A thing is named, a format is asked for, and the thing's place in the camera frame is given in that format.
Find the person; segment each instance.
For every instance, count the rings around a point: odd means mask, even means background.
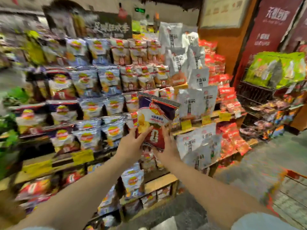
[[[120,175],[141,157],[141,145],[152,128],[151,126],[138,138],[135,138],[136,129],[131,129],[130,133],[121,139],[116,154],[110,160],[41,203],[33,213],[11,229],[82,230]],[[169,135],[165,127],[162,130],[165,149],[160,152],[153,148],[155,156],[182,181],[207,211],[209,218],[222,229],[296,229],[275,217],[249,194],[183,163],[174,137]]]

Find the orange wall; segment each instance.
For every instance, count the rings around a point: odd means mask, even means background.
[[[251,20],[257,0],[251,0],[241,28],[232,29],[199,29],[200,39],[217,41],[216,52],[226,57],[226,73],[233,73],[246,30]]]

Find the left arm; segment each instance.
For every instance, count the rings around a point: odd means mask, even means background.
[[[121,139],[114,157],[96,168],[93,173],[87,174],[40,204],[33,213],[11,229],[37,226],[56,230],[82,230],[121,174],[140,158],[140,147],[152,127],[137,139],[135,130],[131,129],[130,133]]]

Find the forearm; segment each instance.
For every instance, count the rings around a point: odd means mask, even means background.
[[[181,161],[170,163],[168,169],[223,229],[230,229],[234,222],[251,212],[272,214],[249,194],[204,175]]]
[[[48,226],[57,230],[82,230],[125,169],[126,162],[115,155],[93,173],[40,204],[14,229]]]

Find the wall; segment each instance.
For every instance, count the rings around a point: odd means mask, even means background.
[[[241,28],[198,30],[198,34],[201,39],[218,42],[216,52],[226,57],[226,73],[228,74],[232,75],[233,73],[256,1],[257,0],[250,1]]]
[[[146,9],[146,14],[149,14],[150,19],[153,19],[156,12],[159,13],[161,21],[164,22],[182,22],[188,26],[196,26],[198,18],[198,10],[183,12],[179,6],[168,5],[154,2],[146,3],[143,6],[139,0],[72,0],[80,4],[84,9],[89,9],[89,5],[94,7],[95,11],[104,11],[109,13],[118,13],[119,3],[131,16],[135,13],[134,7]],[[49,5],[52,0],[18,0],[18,5],[15,5],[11,0],[0,0],[2,7],[31,9],[42,11],[42,5]]]

